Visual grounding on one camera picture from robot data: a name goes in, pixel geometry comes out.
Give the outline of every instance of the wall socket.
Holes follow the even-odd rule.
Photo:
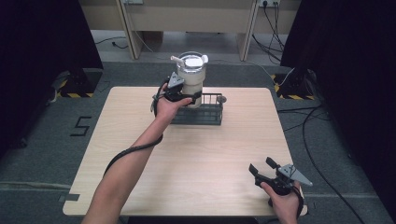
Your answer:
[[[262,7],[262,4],[264,1],[267,1],[267,7],[275,7],[274,3],[277,3],[277,5],[280,5],[280,0],[260,0],[259,7]]]

